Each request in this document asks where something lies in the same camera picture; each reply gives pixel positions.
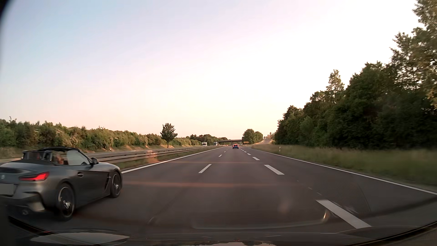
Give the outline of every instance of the car's rear wheel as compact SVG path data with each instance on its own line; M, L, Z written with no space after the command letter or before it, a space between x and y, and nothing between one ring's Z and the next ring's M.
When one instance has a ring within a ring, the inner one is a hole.
M71 186L67 183L62 183L57 192L55 215L58 220L67 221L71 219L76 206L76 199Z
M116 198L120 195L120 191L121 191L121 177L118 172L114 172L112 174L111 194L109 196L112 198Z

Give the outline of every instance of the clear sky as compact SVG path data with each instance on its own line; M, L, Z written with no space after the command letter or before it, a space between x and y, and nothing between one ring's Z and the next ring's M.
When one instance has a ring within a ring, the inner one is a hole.
M333 69L388 62L414 0L16 0L1 21L0 118L142 134L274 132Z

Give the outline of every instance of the red tail light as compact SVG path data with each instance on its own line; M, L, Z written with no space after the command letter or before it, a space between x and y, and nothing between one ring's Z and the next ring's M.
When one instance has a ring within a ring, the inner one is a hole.
M48 172L43 172L37 175L27 175L27 176L21 176L21 181L43 181L49 176Z

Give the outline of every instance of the guardrail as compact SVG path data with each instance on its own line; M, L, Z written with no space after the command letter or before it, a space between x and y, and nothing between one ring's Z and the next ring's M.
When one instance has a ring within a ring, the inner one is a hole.
M103 152L103 153L89 153L88 157L94 157L100 162L118 163L128 162L134 160L140 160L145 158L153 158L157 156L173 155L179 153L185 153L200 149L219 148L219 146L203 146L203 147L189 147L189 148L172 148L172 149L156 149L156 150L133 150L133 151L120 151L120 152ZM21 158L3 159L0 160L0 164L20 160Z

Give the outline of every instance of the overpass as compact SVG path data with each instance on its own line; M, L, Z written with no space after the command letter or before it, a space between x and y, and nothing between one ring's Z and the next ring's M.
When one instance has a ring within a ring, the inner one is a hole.
M233 143L233 142L243 142L243 139L228 139L228 140L220 140L218 143Z

